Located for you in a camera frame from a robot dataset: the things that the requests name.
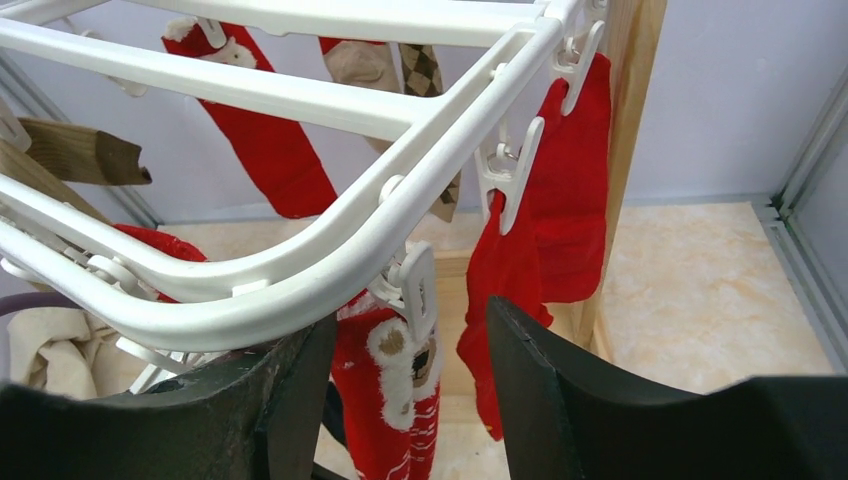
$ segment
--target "black object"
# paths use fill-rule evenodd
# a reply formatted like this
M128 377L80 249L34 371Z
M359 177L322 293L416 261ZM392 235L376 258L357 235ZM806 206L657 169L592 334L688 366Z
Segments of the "black object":
M141 395L0 384L0 478L340 479L312 460L335 338L331 315Z
M330 435L347 448L347 437L344 432L344 406L342 396L336 384L327 383L327 395L324 397L324 414L321 423L330 432Z
M701 396L611 365L502 298L487 325L513 480L848 479L848 378Z

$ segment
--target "white clip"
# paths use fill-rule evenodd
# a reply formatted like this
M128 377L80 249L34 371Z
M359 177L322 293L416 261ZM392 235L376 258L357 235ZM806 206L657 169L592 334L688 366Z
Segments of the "white clip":
M577 98L583 90L583 83L586 81L586 75L589 74L589 67L592 66L592 60L598 51L603 34L604 22L597 21L589 29L582 50L577 51L575 37L570 37L566 40L565 49L554 53L551 60L551 72L555 78L564 78L568 82L568 93L562 101L562 115L570 114L577 105ZM578 56L577 63L563 64L560 60L560 55L563 54L572 58Z
M3 268L9 275L18 277L21 280L31 283L44 283L44 280L38 278L36 274L15 265L8 258L0 258L0 268Z
M32 138L18 121L15 112L3 99L0 99L0 138L22 152L26 152L32 146Z
M62 20L65 22L68 28L71 29L71 32L73 32L74 35L79 35L81 37L86 38L93 38L95 40L103 40L103 36L101 36L100 33L98 33L96 30L92 30L89 28L80 32L77 30L76 25L74 25L74 23L71 22L69 18L65 17ZM123 78L112 77L109 75L103 76L106 77L106 79L110 82L120 87L124 93L131 97L138 98L147 93L147 85L133 82L131 80L125 80Z
M203 34L206 35L206 41L209 42L210 47L221 48L227 44L227 35L221 27L221 22L198 17L197 24L200 25Z
M398 312L409 325L412 340L427 339L436 326L436 262L433 247L418 242L398 265L389 267L388 278L378 275L368 286L377 303Z
M184 363L185 359L187 359L187 354L177 353L174 355L172 353L165 355L143 345L139 345L127 337L119 338L118 341L115 342L115 346L136 358L140 358L151 365L155 365L162 370L166 370L175 375L186 373L191 369L191 365L186 365Z
M120 288L133 297L144 300L152 300L155 297L154 292L148 292L141 286L135 274L130 272L118 257L109 259L102 255L94 255L88 259L86 266L97 278Z
M503 213L501 214L500 232L506 235L515 224L521 199L524 197L524 189L527 187L527 179L533 168L536 158L536 150L539 149L539 141L542 139L542 131L545 129L545 119L536 117L527 127L524 136L524 144L518 154L518 158L510 152L509 145L498 143L495 152L485 154L482 146L474 152L474 161L477 164L477 180L480 183L480 194L483 204L483 222L489 220L489 192L498 190L506 197ZM515 170L495 170L490 162L494 159L501 161L516 161Z

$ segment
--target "white wall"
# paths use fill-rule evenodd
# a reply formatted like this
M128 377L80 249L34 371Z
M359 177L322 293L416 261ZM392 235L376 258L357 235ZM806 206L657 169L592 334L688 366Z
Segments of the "white wall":
M74 21L110 41L161 51L159 36L176 15L112 1ZM846 18L844 0L670 0L628 197L777 189L845 66ZM328 80L316 39L254 34L279 72ZM450 84L480 51L441 48L439 55ZM193 99L156 89L132 99L96 74L14 58L72 120L144 147L154 183L138 190L166 221L272 214ZM513 107L514 137L522 137L545 89L542 73ZM358 136L305 129L337 190L376 156ZM467 169L461 205L479 205Z
M844 0L669 0L630 198L774 193L848 63Z
M797 212L812 244L842 299L848 302L848 144Z

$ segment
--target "red sock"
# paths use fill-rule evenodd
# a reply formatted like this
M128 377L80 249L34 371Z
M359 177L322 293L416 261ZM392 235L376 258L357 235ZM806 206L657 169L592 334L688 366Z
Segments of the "red sock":
M147 245L159 250L162 253L170 255L174 258L179 258L180 260L187 260L189 262L205 262L206 255L203 254L197 247L194 245L184 242L179 238L169 235L165 232L160 232L157 230L151 230L149 228L143 227L134 227L132 225L114 225L115 228L120 230L123 233L135 238L140 242L144 242ZM176 300L168 297L167 295L160 293L159 301L166 303L177 303Z
M344 405L347 448L361 480L405 480L414 423L409 330L370 295L339 310L332 375Z
M226 23L221 26L228 39L221 49L209 45L193 19L172 22L162 43L176 55L274 71L247 29ZM336 192L298 122L199 101L278 214L286 218L319 215L335 201Z
M491 216L483 229L480 241L471 254L466 282L468 284L468 313L466 328L459 337L456 351L474 377L477 393L477 413L495 439L503 438L492 361L489 358L489 339L486 333L486 304L492 296L508 298L516 306L548 327L553 317L542 305L539 283L539 256L530 219L526 195L506 235L500 234L500 217L505 197L499 191L489 208Z
M548 90L545 119L525 198L536 231L542 301L578 302L601 281L609 175L610 61L595 55L577 105L560 113L565 80Z

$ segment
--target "beige sock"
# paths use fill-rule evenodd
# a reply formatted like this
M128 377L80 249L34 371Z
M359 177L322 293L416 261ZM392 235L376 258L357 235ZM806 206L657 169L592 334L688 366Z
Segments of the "beige sock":
M344 40L324 54L324 64L336 83L400 93L400 82L388 44ZM378 138L365 137L365 140L380 154L392 144Z

